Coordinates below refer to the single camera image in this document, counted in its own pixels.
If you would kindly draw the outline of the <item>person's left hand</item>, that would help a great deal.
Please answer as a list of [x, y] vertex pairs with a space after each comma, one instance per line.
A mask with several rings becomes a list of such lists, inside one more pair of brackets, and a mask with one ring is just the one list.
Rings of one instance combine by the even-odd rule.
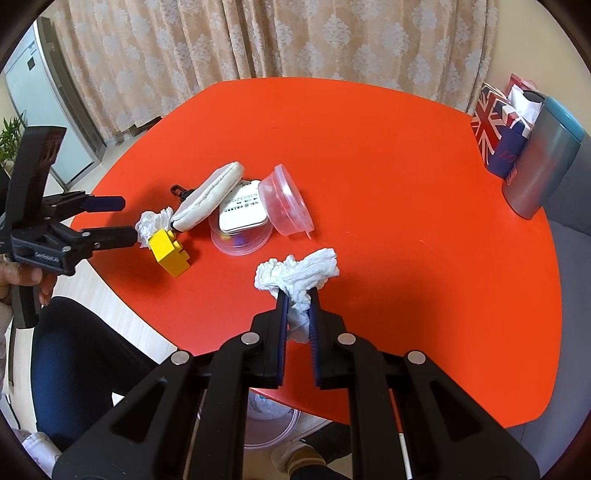
[[1, 257], [0, 286], [1, 302], [10, 304], [10, 290], [12, 286], [38, 286], [38, 300], [42, 306], [49, 304], [53, 290], [57, 282], [57, 276], [45, 272], [39, 267], [10, 261]]

